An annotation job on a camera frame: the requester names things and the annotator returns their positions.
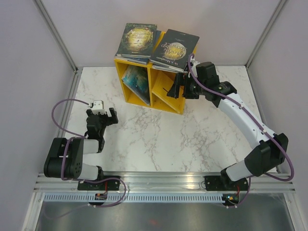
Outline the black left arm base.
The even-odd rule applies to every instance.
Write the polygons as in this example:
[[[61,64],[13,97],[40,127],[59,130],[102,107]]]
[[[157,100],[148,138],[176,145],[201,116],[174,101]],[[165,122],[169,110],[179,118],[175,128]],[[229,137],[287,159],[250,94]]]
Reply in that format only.
[[[79,182],[77,186],[78,191],[118,191],[120,183],[120,176],[99,175],[97,180],[85,180]]]

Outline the green forest cover book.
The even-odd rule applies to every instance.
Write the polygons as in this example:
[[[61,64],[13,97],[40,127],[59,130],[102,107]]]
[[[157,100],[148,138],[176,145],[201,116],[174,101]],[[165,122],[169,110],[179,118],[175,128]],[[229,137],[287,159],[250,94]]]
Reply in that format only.
[[[126,23],[116,55],[149,57],[154,48],[156,24]]]

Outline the teal ocean cover book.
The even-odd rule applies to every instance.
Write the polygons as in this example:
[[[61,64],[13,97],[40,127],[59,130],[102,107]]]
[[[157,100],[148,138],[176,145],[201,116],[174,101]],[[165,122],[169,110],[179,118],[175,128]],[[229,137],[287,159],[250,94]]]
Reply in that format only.
[[[122,81],[147,106],[150,106],[149,81],[145,67],[129,65],[122,76]]]

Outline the navy blue crest book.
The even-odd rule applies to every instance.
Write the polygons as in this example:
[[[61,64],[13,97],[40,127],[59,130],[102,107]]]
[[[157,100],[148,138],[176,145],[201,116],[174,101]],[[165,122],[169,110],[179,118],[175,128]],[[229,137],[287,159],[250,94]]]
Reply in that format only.
[[[156,35],[154,36],[154,45],[157,44],[160,35],[161,35],[161,31],[157,30]],[[122,56],[115,55],[114,58],[117,60],[147,65],[149,62],[150,56],[149,57],[122,57]]]

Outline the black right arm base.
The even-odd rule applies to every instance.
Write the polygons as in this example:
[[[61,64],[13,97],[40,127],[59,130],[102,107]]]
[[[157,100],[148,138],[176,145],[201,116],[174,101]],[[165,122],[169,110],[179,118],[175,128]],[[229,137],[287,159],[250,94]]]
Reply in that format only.
[[[219,175],[206,175],[205,177],[205,188],[207,191],[232,191],[241,192],[248,190],[248,180],[242,178],[237,181],[232,181],[226,170],[222,170]]]

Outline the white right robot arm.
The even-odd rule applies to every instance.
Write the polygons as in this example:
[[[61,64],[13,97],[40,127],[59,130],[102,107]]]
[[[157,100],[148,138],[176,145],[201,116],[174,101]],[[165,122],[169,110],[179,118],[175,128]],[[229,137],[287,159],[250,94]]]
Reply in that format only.
[[[204,96],[225,113],[242,132],[252,149],[244,160],[220,172],[219,182],[223,188],[229,190],[239,180],[267,174],[287,159],[287,136],[283,133],[276,134],[253,115],[236,88],[228,81],[220,81],[213,63],[199,63],[195,60],[189,62],[187,72],[175,75],[167,96],[178,98],[180,87],[183,87],[182,96],[185,99]]]

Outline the black Moon and Sixpence book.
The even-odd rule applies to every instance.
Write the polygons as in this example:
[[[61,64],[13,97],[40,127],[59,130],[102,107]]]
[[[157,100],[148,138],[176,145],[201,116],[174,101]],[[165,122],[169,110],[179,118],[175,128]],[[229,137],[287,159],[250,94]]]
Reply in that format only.
[[[195,50],[199,36],[168,29],[150,57],[150,62],[176,72],[184,72],[188,56]]]

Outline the yellow file folder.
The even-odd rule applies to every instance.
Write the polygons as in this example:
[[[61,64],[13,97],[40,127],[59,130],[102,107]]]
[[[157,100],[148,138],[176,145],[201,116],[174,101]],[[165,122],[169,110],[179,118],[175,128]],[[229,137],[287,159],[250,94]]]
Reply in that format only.
[[[153,107],[168,112],[183,114],[185,100],[182,97],[177,99],[167,97],[173,80],[167,75],[167,72],[154,70],[151,74],[156,74],[152,82],[152,94],[154,95]]]

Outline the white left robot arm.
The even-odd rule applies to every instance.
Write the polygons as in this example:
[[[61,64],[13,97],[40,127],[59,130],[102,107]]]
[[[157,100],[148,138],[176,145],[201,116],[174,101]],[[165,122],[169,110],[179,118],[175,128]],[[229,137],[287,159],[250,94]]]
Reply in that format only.
[[[102,168],[85,164],[83,157],[102,152],[106,127],[118,123],[116,110],[110,108],[109,112],[110,116],[97,110],[86,111],[88,117],[85,138],[53,139],[44,164],[44,175],[63,180],[89,180],[93,189],[102,189],[105,186]]]

